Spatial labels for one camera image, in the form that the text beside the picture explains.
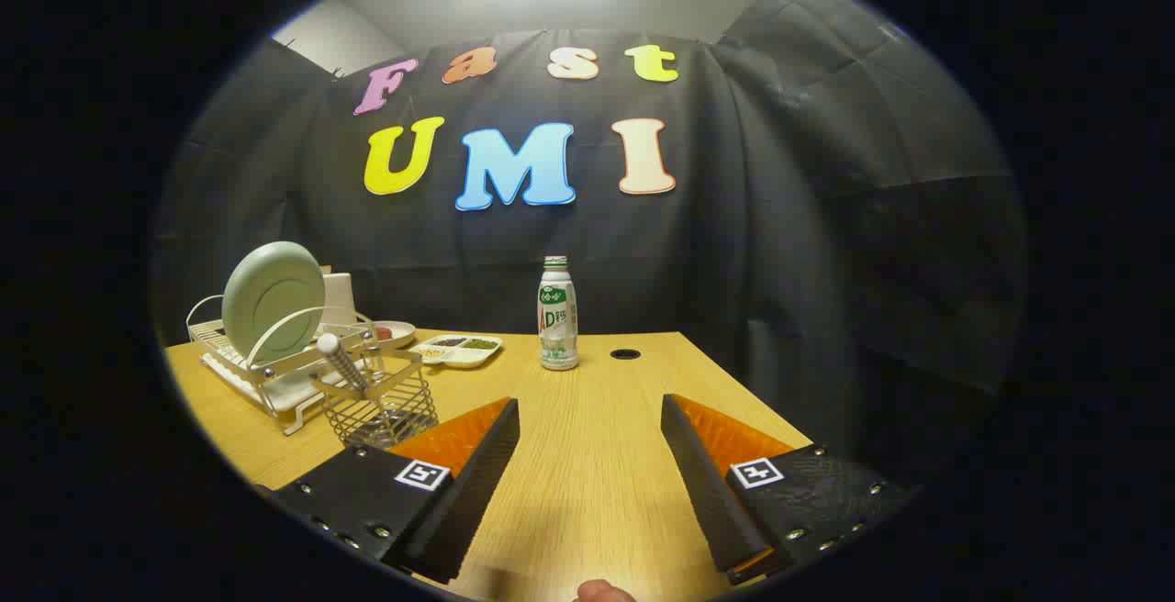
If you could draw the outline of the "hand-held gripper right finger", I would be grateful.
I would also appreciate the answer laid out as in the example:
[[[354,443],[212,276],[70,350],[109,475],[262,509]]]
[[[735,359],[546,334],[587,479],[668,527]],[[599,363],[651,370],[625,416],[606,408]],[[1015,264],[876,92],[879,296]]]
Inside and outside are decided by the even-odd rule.
[[[827,446],[788,446],[692,397],[663,397],[660,430],[730,584],[842,551],[914,494]]]

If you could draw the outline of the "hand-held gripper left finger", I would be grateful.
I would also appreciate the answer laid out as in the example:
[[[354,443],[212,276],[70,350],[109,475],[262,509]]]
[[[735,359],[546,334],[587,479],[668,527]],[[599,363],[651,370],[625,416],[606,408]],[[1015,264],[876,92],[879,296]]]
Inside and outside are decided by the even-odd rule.
[[[349,551],[449,584],[518,439],[521,404],[501,397],[391,448],[347,447],[267,499]]]

